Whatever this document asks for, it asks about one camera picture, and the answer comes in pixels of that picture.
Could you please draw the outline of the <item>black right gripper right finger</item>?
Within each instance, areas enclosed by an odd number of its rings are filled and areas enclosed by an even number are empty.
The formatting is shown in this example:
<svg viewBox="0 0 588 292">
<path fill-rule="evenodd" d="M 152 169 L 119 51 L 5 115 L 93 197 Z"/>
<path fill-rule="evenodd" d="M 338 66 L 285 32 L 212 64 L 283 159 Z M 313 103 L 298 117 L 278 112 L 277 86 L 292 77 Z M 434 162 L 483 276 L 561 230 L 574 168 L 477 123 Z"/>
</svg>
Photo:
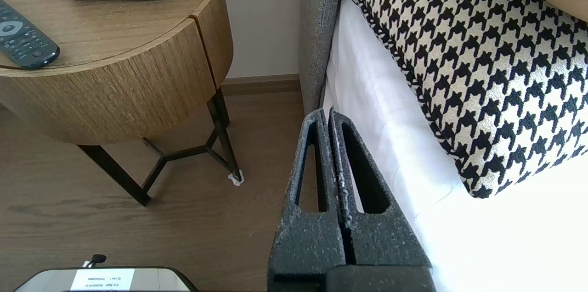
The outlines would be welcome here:
<svg viewBox="0 0 588 292">
<path fill-rule="evenodd" d="M 334 109 L 330 145 L 347 260 L 370 266 L 430 265 L 353 121 Z"/>
</svg>

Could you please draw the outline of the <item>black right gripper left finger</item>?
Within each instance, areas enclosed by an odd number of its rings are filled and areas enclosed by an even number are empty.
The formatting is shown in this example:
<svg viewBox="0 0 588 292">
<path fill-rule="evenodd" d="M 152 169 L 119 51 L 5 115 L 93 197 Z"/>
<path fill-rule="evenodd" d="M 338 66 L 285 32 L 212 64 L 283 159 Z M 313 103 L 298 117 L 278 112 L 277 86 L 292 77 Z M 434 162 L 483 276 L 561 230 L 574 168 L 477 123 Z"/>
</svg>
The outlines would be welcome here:
<svg viewBox="0 0 588 292">
<path fill-rule="evenodd" d="M 315 149 L 319 210 L 300 208 L 307 150 Z M 270 270 L 328 270 L 345 263 L 328 123 L 323 109 L 304 118 L 281 218 L 269 258 Z"/>
</svg>

